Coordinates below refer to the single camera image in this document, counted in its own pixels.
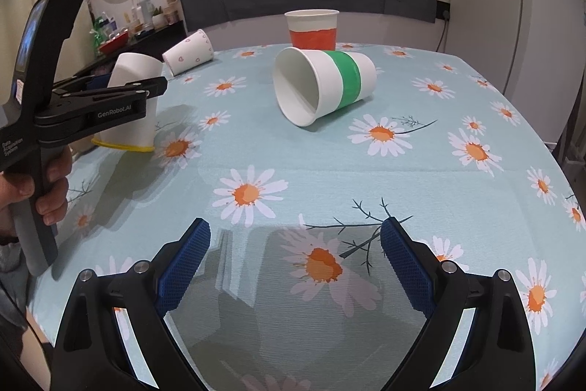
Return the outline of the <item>person's left hand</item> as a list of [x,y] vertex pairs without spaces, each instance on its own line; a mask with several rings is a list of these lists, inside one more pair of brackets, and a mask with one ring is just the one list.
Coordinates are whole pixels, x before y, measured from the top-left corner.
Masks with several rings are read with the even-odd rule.
[[[42,216],[43,223],[55,225],[63,220],[67,213],[67,176],[73,168],[73,156],[69,147],[65,147],[59,157],[48,164],[47,181],[51,189],[36,202],[36,210]],[[10,206],[26,202],[35,193],[34,180],[28,175],[1,174],[1,244],[16,241],[14,220]]]

